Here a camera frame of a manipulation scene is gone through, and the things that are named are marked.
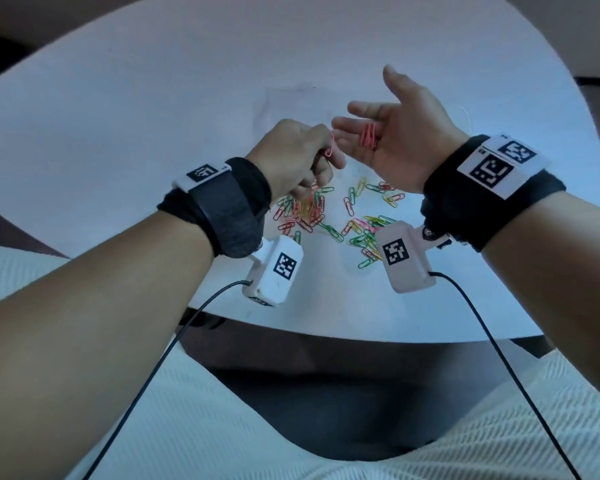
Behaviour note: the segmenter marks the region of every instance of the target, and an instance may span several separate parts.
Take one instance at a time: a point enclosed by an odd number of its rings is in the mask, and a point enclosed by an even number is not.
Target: person's right forearm
[[[600,208],[552,194],[513,219],[482,255],[600,391]]]

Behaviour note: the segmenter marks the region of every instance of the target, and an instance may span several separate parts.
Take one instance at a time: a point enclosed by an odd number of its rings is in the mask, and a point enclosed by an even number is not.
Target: qr code
[[[261,300],[260,298],[258,298],[257,296],[250,296],[250,299],[254,300],[256,303],[259,303],[260,305],[264,305],[264,306],[273,306],[268,304],[266,301]]]
[[[401,239],[396,239],[389,244],[385,244],[382,246],[382,249],[384,250],[384,255],[389,266],[409,258],[407,246],[404,245]]]
[[[531,148],[527,148],[524,144],[515,140],[508,142],[506,145],[499,148],[498,151],[518,163],[527,162],[537,155]]]
[[[493,153],[485,152],[483,150],[480,151],[480,153],[487,154],[487,158],[482,160],[480,165],[471,170],[469,175],[492,189],[499,184],[511,170],[513,170],[513,165],[498,158]]]
[[[273,266],[273,271],[278,273],[283,278],[290,280],[295,268],[296,261],[291,259],[286,254],[280,253],[278,260],[276,261],[276,265]]]
[[[218,170],[216,170],[215,168],[213,168],[209,164],[204,164],[201,167],[198,167],[195,170],[190,171],[187,174],[187,176],[190,179],[192,179],[195,183],[199,184],[200,182],[202,182],[206,178],[209,178],[212,175],[215,175],[216,173],[218,173]]]

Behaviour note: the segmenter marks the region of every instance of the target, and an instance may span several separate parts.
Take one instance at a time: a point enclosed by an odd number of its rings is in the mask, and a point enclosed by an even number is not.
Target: hand
[[[311,128],[298,121],[281,120],[246,158],[266,177],[273,201],[288,193],[302,200],[311,194],[314,182],[323,187],[331,181],[331,165],[344,168],[344,154],[336,145],[329,158],[322,154],[331,142],[331,132],[325,125]]]
[[[429,90],[387,65],[384,83],[399,104],[352,101],[347,110],[366,118],[334,118],[336,144],[371,167],[385,182],[406,192],[422,193],[433,170],[469,137],[453,124]],[[376,149],[358,144],[363,127],[373,123]]]

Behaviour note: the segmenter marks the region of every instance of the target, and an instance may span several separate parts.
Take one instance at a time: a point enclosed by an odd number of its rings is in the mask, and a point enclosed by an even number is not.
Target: person's right hand
[[[365,119],[331,122],[338,147],[371,167],[388,184],[422,193],[433,171],[469,137],[453,124],[440,101],[425,87],[387,65],[384,83],[399,104],[352,101],[347,110]],[[376,126],[376,149],[358,144],[364,126]]]

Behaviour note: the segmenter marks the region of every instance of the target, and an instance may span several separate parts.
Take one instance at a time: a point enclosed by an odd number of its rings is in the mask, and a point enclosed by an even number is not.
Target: round tabletop
[[[472,133],[504,131],[544,152],[570,192],[600,205],[600,142],[585,101],[542,35],[503,0],[143,0],[0,77],[0,214],[76,256],[152,213],[174,177],[245,155],[277,115],[328,122],[350,98],[391,100],[385,63],[451,112],[466,111]],[[348,219],[342,198],[363,176],[378,181],[349,161],[326,195],[337,229]],[[420,201],[407,195],[393,209],[365,191],[356,215],[418,226]],[[279,232],[267,224],[268,235]],[[380,263],[358,268],[364,256],[346,241],[316,230],[302,245],[282,306],[232,289],[208,311],[346,339],[485,339],[448,283],[398,295]],[[428,256],[494,336],[540,333],[469,246]],[[249,267],[216,259],[192,306]]]

